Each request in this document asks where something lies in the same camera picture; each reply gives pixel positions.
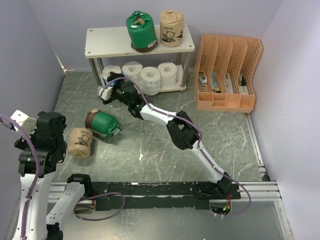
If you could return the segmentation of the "blue paper roll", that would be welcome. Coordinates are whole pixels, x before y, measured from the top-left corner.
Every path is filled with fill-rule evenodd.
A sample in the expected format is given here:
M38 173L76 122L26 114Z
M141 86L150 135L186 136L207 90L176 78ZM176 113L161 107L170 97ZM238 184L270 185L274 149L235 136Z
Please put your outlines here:
M107 65L100 73L101 84L103 87L107 84L107 79L111 76L111 73L121 74L122 70L117 65Z

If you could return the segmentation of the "white floral roll front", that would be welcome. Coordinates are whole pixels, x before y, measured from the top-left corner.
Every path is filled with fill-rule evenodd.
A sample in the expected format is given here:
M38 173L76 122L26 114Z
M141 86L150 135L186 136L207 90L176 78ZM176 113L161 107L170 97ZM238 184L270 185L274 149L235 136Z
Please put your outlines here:
M122 66L122 73L133 80L139 86L141 85L141 71L143 66L141 63L136 61L130 61Z

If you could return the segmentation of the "green torn roll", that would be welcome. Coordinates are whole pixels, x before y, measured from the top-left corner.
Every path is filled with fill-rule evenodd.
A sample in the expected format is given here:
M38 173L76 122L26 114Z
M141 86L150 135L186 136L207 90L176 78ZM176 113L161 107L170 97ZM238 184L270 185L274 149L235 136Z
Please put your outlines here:
M115 136L121 131L121 125L114 116L97 108L87 114L84 124L87 129L101 137Z

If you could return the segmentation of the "green paper roll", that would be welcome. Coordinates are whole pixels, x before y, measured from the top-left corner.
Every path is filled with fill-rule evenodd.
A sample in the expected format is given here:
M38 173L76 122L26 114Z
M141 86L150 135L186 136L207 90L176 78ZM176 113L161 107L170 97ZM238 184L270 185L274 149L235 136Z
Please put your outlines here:
M144 11L134 11L126 20L131 46L139 53L152 51L158 45L153 18Z

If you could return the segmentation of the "white unwrapped loose-end roll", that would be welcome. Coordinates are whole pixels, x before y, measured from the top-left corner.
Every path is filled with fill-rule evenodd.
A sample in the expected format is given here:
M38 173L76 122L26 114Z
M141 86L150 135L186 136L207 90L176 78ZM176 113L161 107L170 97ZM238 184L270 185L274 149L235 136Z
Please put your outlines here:
M160 72L160 87L162 89L173 88L177 84L180 68L181 65L176 65L173 62L163 62L158 65L157 69Z

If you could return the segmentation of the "brown cartoon paper roll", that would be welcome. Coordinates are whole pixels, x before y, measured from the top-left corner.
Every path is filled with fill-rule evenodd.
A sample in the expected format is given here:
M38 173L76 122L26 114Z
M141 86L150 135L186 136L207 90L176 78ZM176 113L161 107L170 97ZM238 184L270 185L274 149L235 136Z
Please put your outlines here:
M165 10L160 14L160 41L169 48L182 44L184 14L178 10Z

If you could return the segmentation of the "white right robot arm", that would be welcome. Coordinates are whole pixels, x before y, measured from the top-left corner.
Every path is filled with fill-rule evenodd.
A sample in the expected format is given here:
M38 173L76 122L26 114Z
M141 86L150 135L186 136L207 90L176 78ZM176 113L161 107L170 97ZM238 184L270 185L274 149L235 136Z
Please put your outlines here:
M205 171L213 184L212 193L223 199L230 192L232 179L210 156L202 144L202 132L184 111L171 112L149 103L133 80L123 74L113 73L106 80L106 86L99 93L103 104L118 100L127 106L134 118L150 121L166 127L173 144L182 151L188 151Z

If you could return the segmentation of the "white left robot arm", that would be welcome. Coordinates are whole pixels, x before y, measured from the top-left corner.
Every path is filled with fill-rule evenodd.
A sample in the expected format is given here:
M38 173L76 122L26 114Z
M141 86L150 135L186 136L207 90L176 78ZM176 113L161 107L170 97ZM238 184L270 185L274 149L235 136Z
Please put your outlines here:
M57 112L38 113L33 118L20 110L10 117L11 129L19 134L14 146L19 155L21 201L15 240L61 240L67 219L80 199L89 199L94 192L87 174L72 174L61 197L48 211L50 187L57 164L67 152L64 140L66 118Z

